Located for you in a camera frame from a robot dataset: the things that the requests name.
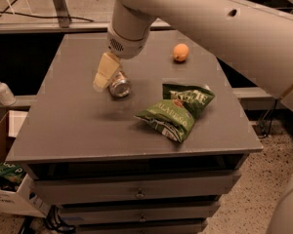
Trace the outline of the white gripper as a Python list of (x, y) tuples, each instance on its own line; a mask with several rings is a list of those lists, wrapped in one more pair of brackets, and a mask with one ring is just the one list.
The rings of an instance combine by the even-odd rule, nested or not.
[(120, 59), (132, 59), (136, 57), (145, 47), (149, 32), (139, 40), (128, 40), (120, 36), (110, 24), (107, 28), (107, 46), (110, 52), (102, 54), (93, 88), (97, 92), (106, 89), (116, 74), (121, 69)]

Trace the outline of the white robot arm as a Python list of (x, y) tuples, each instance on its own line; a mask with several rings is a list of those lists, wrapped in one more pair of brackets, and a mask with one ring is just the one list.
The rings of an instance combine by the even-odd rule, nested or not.
[(110, 50), (137, 56), (161, 19), (293, 112), (293, 15), (246, 0), (115, 0)]

